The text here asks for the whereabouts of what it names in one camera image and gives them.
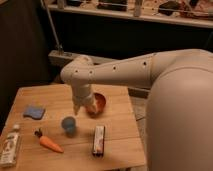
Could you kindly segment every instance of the wooden table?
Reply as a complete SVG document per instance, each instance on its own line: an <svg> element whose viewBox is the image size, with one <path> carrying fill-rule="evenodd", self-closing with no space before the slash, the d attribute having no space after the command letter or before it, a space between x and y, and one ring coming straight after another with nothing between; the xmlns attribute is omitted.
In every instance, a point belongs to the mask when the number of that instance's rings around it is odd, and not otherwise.
<svg viewBox="0 0 213 171"><path fill-rule="evenodd" d="M80 171L111 170L144 165L145 155L139 136L135 116L126 87L93 85L93 90L104 94L107 104L104 113L90 118L84 108L74 116L72 92L64 84L20 88L9 113L0 138L3 140L12 125L21 125L21 147L12 171ZM23 118L27 105L46 109L42 120ZM69 138L61 128L66 116L76 118L77 132ZM91 154L94 128L105 125L105 152L103 158ZM40 146L34 131L38 128L54 139L64 149L63 154Z"/></svg>

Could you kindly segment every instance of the shelf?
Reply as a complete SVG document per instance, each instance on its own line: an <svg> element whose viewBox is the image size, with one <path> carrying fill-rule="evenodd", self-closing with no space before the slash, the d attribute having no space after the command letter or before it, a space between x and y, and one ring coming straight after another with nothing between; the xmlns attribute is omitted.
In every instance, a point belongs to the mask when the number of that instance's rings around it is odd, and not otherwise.
<svg viewBox="0 0 213 171"><path fill-rule="evenodd" d="M98 9L100 4L98 0L83 1L78 7L66 6L64 9L59 9L57 4L48 5L51 11L59 11L66 13L79 13L87 15L105 16L113 18L151 21L167 24L178 24L185 26L201 27L201 28L213 28L213 2L207 0L200 0L197 6L192 8L187 2L181 0L176 1L182 6L177 10L165 10L171 11L171 15L159 13L159 6L163 3L168 2L167 0L145 0L142 2L140 7L140 15L134 16L135 13L135 0L128 0L125 11L116 11L108 9Z"/></svg>

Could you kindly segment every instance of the small cup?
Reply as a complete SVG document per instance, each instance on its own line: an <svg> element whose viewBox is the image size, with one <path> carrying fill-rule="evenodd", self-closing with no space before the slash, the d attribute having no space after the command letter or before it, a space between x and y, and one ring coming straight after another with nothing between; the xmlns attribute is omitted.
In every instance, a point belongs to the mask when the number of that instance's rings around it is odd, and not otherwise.
<svg viewBox="0 0 213 171"><path fill-rule="evenodd" d="M61 126L64 128L67 135L73 135L76 131L76 121L72 116L68 116L61 121Z"/></svg>

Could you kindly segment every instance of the carrot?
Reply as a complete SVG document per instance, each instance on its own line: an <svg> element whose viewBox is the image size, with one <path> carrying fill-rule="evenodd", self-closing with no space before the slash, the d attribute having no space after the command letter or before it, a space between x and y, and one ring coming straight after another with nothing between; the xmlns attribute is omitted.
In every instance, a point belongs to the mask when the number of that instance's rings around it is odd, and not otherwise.
<svg viewBox="0 0 213 171"><path fill-rule="evenodd" d="M50 150L53 150L58 153L64 152L63 149L58 144L53 142L49 137L44 136L42 134L41 129L39 129L38 131L35 131L35 135L39 138L39 142L42 146L49 148Z"/></svg>

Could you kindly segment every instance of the gray wall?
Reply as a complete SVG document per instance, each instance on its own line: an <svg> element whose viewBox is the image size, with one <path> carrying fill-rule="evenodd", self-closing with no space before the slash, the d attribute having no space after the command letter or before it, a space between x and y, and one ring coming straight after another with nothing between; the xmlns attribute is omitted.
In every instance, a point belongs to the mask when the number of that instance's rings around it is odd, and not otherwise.
<svg viewBox="0 0 213 171"><path fill-rule="evenodd" d="M0 5L0 127L19 87L51 79L38 11L39 0L8 0Z"/></svg>

